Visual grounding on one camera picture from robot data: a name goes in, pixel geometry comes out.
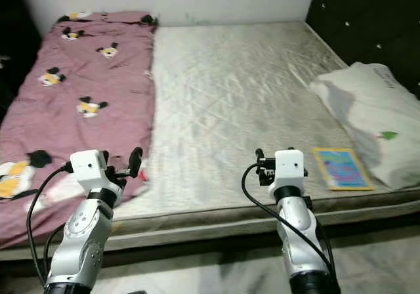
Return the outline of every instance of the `pillow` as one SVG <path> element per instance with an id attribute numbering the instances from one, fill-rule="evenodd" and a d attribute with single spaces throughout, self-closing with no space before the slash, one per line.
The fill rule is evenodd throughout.
<path id="1" fill-rule="evenodd" d="M 309 87 L 375 177 L 395 190 L 420 184 L 420 101 L 386 66 L 356 62 Z"/>

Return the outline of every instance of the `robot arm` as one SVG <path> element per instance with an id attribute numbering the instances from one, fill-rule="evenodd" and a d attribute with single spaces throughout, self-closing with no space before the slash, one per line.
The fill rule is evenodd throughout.
<path id="1" fill-rule="evenodd" d="M 257 163 L 260 184 L 269 185 L 268 194 L 276 201 L 280 217 L 321 249 L 316 237 L 316 218 L 303 198 L 303 179 L 307 175 L 303 153 L 290 148 L 277 151 L 272 159 L 265 158 L 258 149 Z M 277 231 L 283 241 L 283 259 L 293 294 L 340 293 L 335 276 L 306 241 L 283 223 L 278 223 Z"/>
<path id="2" fill-rule="evenodd" d="M 122 198 L 125 181 L 119 177 L 137 175 L 141 155 L 141 148 L 136 148 L 129 168 L 118 173 L 106 166 L 107 153 L 88 150 L 70 156 L 74 177 L 85 189 L 87 199 L 79 204 L 64 227 L 44 293 L 90 293 L 111 234 L 112 209 Z"/>

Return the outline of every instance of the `mattress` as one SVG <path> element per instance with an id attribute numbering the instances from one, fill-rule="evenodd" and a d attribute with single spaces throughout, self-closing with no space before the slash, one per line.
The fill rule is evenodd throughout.
<path id="1" fill-rule="evenodd" d="M 115 210 L 107 250 L 275 230 L 242 193 L 255 149 L 266 156 L 293 146 L 304 153 L 305 190 L 324 224 L 382 219 L 420 211 L 420 190 L 327 189 L 313 147 L 352 147 L 343 128 L 306 84 L 343 68 L 341 59 L 304 23 L 160 28 L 152 75 L 156 112 L 149 181 Z M 249 191 L 274 202 L 255 173 Z M 27 251 L 2 251 L 7 258 Z"/>

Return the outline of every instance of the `bed frame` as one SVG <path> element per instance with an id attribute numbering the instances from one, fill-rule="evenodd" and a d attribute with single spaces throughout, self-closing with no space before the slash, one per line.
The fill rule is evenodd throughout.
<path id="1" fill-rule="evenodd" d="M 418 0 L 312 0 L 306 22 L 347 63 L 382 63 L 420 98 Z"/>

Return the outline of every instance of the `book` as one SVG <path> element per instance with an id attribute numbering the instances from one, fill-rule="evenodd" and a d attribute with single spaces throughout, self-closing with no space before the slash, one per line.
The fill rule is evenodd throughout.
<path id="1" fill-rule="evenodd" d="M 373 190 L 369 177 L 350 148 L 313 148 L 331 190 Z"/>

